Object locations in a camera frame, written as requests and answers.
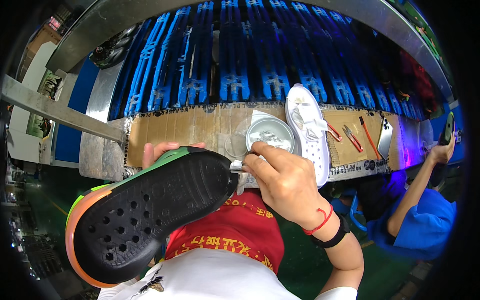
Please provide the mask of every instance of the red string bracelet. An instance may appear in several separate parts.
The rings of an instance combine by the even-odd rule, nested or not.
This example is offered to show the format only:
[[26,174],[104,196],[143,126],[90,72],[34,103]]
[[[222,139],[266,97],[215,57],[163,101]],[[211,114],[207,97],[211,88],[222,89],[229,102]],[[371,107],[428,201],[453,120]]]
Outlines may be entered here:
[[332,212],[333,212],[333,206],[330,204],[330,214],[327,216],[326,212],[323,210],[323,209],[317,209],[317,211],[321,212],[324,217],[325,217],[325,220],[316,228],[314,228],[313,230],[305,230],[302,228],[303,232],[305,232],[306,235],[312,235],[314,232],[316,232],[317,230],[319,230],[320,228],[322,228],[323,225],[325,225],[325,223],[328,221],[328,219],[330,218],[330,216],[332,215]]

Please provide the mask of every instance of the white shirt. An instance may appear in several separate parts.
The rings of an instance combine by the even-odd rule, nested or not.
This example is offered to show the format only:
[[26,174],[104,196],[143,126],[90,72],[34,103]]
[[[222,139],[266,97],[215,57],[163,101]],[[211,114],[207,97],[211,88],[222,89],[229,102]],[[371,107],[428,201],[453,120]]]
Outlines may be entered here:
[[[318,295],[315,300],[354,300],[356,297],[356,289],[339,287]],[[156,264],[138,282],[132,279],[113,288],[103,288],[98,300],[107,299],[299,298],[290,293],[263,263],[226,250],[199,248]]]

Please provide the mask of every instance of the black wristband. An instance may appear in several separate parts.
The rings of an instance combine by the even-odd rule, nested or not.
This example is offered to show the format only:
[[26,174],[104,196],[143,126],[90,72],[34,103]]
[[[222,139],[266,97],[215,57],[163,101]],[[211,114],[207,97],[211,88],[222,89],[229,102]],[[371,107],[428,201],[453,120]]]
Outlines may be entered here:
[[336,235],[329,241],[321,241],[314,237],[313,235],[310,235],[312,242],[321,247],[321,248],[332,248],[333,246],[337,245],[340,243],[343,239],[343,237],[350,232],[350,228],[348,227],[347,220],[342,215],[338,215],[338,218],[340,219],[340,227],[338,227],[338,231],[336,232]]

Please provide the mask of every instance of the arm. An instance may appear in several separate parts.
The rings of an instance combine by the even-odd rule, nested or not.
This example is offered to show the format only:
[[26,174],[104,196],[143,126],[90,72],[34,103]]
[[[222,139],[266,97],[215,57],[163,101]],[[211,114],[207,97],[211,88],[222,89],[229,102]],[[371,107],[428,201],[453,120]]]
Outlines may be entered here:
[[446,146],[435,146],[427,156],[417,176],[403,196],[400,204],[387,221],[387,231],[396,237],[402,226],[403,219],[407,212],[419,203],[423,191],[427,187],[430,175],[437,163],[447,163],[452,158],[455,147],[455,135],[452,134],[450,143]]
[[[323,223],[325,217],[318,208],[328,215],[331,206],[318,193],[313,163],[262,142],[253,143],[252,151],[268,161],[254,154],[247,155],[244,160],[244,170],[257,179],[263,201],[282,217],[306,230],[313,230]],[[329,241],[339,226],[340,219],[332,213],[313,236]],[[325,250],[334,268],[321,292],[337,287],[358,289],[363,275],[363,254],[355,236],[349,233],[336,246]]]

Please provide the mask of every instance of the metal pole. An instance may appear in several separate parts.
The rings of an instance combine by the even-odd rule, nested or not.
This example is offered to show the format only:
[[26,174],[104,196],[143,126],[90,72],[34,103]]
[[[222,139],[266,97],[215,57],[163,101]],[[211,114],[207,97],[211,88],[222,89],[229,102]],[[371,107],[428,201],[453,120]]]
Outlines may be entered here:
[[65,126],[115,142],[123,141],[124,132],[120,128],[115,128],[71,109],[67,106],[68,101],[53,101],[50,98],[23,86],[20,82],[10,76],[5,75],[3,79],[1,96],[10,104],[16,105]]

